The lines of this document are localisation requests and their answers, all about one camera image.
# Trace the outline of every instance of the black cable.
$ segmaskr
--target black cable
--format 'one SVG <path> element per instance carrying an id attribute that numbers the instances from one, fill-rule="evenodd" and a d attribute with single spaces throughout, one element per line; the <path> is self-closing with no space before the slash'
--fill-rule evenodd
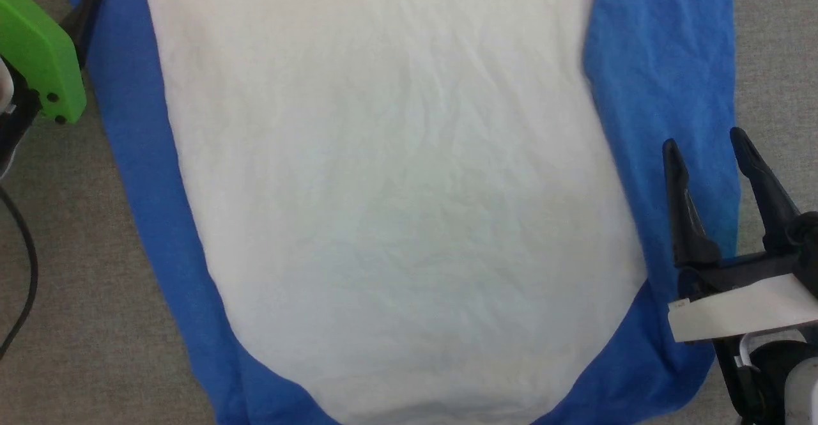
<path id="1" fill-rule="evenodd" d="M 12 344 L 12 340 L 20 332 L 20 328 L 23 327 L 23 323 L 26 322 L 26 318 L 29 317 L 29 313 L 31 313 L 31 308 L 35 304 L 35 296 L 37 296 L 37 280 L 39 276 L 38 266 L 37 266 L 37 251 L 35 250 L 35 240 L 31 238 L 31 232 L 29 232 L 29 226 L 26 224 L 26 220 L 23 219 L 23 214 L 20 213 L 20 210 L 17 209 L 15 206 L 14 201 L 12 201 L 11 197 L 9 197 L 8 193 L 0 187 L 0 200 L 3 200 L 3 203 L 8 208 L 8 212 L 14 218 L 15 223 L 17 223 L 18 229 L 20 229 L 20 233 L 23 235 L 23 241 L 26 243 L 26 250 L 29 253 L 29 264 L 31 266 L 31 282 L 29 283 L 29 296 L 26 297 L 26 304 L 23 305 L 23 311 L 20 312 L 20 317 L 17 318 L 17 322 L 14 323 L 12 326 L 11 331 L 9 331 L 8 335 L 6 336 L 6 340 L 3 341 L 3 344 L 0 344 L 0 360 L 3 359 L 3 355 L 6 355 L 6 351 L 10 344 Z"/>

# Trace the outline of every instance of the gray surface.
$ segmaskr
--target gray surface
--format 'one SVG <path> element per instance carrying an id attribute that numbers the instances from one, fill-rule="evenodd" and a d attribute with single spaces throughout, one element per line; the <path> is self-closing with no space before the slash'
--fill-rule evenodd
<path id="1" fill-rule="evenodd" d="M 736 0 L 739 122 L 792 198 L 818 207 L 818 5 Z M 58 17 L 66 0 L 38 0 Z M 38 122 L 5 183 L 38 244 L 32 317 L 0 363 L 0 422 L 96 425 L 212 423 L 181 338 L 135 233 L 111 151 L 91 104 L 77 126 Z M 742 251 L 762 224 L 742 206 Z M 23 303 L 28 264 L 0 209 L 0 328 Z M 654 425 L 733 425 L 718 373 L 683 411 Z"/>

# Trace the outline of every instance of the blue fabric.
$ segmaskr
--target blue fabric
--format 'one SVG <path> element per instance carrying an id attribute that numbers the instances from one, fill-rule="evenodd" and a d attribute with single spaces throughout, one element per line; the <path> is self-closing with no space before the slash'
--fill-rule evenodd
<path id="1" fill-rule="evenodd" d="M 660 148 L 677 139 L 704 224 L 731 253 L 739 204 L 728 140 L 732 18 L 732 0 L 596 0 L 585 69 L 649 282 L 601 355 L 537 423 L 638 422 L 681 407 L 704 380 L 710 349 L 673 343 L 667 326 L 675 272 Z M 254 360 L 230 329 L 181 185 L 146 0 L 105 1 L 88 66 L 135 223 L 217 421 L 335 423 L 303 388 Z"/>

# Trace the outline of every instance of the white robot part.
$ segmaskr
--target white robot part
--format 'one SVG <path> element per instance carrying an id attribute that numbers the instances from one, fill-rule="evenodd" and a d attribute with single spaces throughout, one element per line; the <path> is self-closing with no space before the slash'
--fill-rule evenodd
<path id="1" fill-rule="evenodd" d="M 801 361 L 787 376 L 786 425 L 818 425 L 818 358 Z"/>
<path id="2" fill-rule="evenodd" d="M 667 318 L 678 343 L 771 332 L 818 322 L 818 299 L 792 274 L 744 288 L 669 305 Z"/>
<path id="3" fill-rule="evenodd" d="M 8 71 L 6 63 L 0 60 L 0 113 L 6 111 L 12 104 L 12 96 L 14 96 L 12 73 Z"/>

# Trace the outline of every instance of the green plastic part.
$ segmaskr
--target green plastic part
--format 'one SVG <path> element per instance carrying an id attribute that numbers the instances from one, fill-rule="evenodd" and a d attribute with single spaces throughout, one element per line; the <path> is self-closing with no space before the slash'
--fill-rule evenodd
<path id="1" fill-rule="evenodd" d="M 76 49 L 37 3 L 0 0 L 0 56 L 39 93 L 44 116 L 79 120 L 87 98 Z"/>

